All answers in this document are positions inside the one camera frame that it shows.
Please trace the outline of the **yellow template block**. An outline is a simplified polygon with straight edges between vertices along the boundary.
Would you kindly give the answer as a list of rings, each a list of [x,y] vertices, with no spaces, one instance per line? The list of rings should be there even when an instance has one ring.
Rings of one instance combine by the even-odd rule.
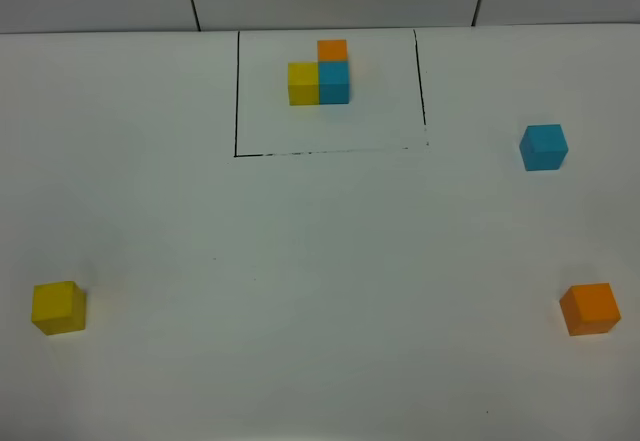
[[[319,104],[319,71],[317,62],[288,64],[288,98],[291,106]]]

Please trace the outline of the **blue template block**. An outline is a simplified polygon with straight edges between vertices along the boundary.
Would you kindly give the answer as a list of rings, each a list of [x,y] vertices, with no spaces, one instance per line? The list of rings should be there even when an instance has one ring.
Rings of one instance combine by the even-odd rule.
[[[350,74],[347,61],[320,61],[318,63],[319,103],[321,105],[348,104],[350,101]]]

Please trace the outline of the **orange template block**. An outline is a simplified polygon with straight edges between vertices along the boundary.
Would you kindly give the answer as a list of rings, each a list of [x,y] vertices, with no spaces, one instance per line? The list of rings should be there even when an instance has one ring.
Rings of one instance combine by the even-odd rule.
[[[348,60],[348,47],[345,39],[318,40],[317,56],[319,62],[343,62]]]

